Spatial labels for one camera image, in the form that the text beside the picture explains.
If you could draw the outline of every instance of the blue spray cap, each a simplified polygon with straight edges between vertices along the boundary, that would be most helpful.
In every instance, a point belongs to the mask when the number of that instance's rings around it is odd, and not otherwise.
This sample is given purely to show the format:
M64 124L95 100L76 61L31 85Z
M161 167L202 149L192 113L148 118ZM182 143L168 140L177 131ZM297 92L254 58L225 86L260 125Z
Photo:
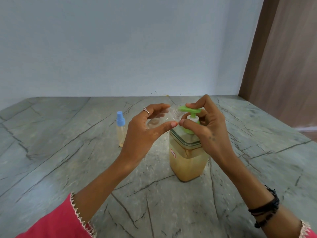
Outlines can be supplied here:
M117 112L117 126L125 126L125 119L121 111Z

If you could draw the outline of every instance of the forearm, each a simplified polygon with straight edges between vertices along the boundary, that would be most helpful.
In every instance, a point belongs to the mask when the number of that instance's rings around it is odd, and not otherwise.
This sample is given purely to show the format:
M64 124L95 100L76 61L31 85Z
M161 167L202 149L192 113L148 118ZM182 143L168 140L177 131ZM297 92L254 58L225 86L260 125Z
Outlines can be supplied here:
M227 164L220 164L222 170L236 186L242 199L249 209L261 207L274 199L273 195L245 167L235 154L232 154ZM258 222L264 216L255 217ZM279 205L277 213L263 227L267 237L299 237L301 221L287 208Z
M120 155L113 164L74 196L77 212L88 222L116 186L134 169Z

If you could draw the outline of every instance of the silver ring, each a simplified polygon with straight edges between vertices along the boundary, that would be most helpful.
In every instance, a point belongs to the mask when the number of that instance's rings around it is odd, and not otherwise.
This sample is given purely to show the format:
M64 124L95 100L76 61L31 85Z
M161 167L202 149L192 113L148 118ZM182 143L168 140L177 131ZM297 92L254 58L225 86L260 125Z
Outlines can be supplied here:
M143 108L143 111L146 111L150 116L150 113L148 112L148 110L145 107Z

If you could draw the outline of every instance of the red label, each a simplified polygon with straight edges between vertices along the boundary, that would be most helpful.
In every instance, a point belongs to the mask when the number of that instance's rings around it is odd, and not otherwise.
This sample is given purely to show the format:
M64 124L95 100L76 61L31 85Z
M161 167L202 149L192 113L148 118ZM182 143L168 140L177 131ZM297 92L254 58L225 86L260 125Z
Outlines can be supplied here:
M174 151L171 149L171 153L174 156L174 158L176 159L176 154L174 153Z

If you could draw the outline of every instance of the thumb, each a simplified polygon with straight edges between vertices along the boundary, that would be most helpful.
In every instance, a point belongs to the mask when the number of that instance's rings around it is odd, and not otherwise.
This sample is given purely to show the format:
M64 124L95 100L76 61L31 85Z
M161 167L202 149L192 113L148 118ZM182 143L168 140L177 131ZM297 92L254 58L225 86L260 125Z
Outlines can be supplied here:
M183 126L186 129L190 129L191 131L194 132L194 134L196 134L198 136L198 134L200 133L202 126L198 123L195 123L192 120L189 119L182 119L179 122L180 126Z
M176 121L170 121L170 122L165 122L161 124L160 126L152 129L155 140L157 140L162 134L164 134L165 132L169 131L172 128L175 128L176 126L177 126Z

